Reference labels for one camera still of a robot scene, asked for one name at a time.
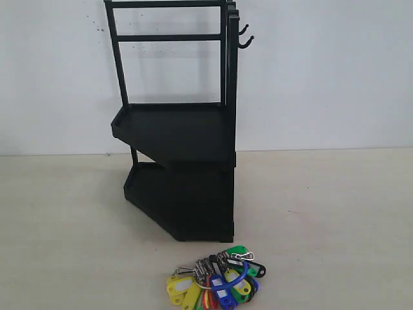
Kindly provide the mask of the black two-tier storage rack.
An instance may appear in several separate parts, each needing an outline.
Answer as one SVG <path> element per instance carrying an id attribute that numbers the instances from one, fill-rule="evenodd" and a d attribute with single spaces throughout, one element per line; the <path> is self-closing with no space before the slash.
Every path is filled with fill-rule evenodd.
<path id="1" fill-rule="evenodd" d="M 117 9 L 220 9 L 216 34 L 117 32 Z M 122 106 L 111 123 L 113 137 L 130 147 L 132 168 L 123 191 L 128 202 L 180 242 L 234 240 L 236 108 L 239 24 L 235 1 L 106 1 L 106 17 Z M 120 44 L 217 41 L 220 100 L 210 103 L 131 103 Z"/>

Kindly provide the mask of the colourful key tag bunch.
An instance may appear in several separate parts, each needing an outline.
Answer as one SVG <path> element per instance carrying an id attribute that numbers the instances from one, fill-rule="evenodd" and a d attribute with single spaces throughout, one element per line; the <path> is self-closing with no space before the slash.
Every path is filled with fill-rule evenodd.
<path id="1" fill-rule="evenodd" d="M 192 267 L 177 267 L 166 280 L 166 293 L 182 309 L 237 309 L 256 297 L 266 273 L 251 250 L 237 245 Z"/>

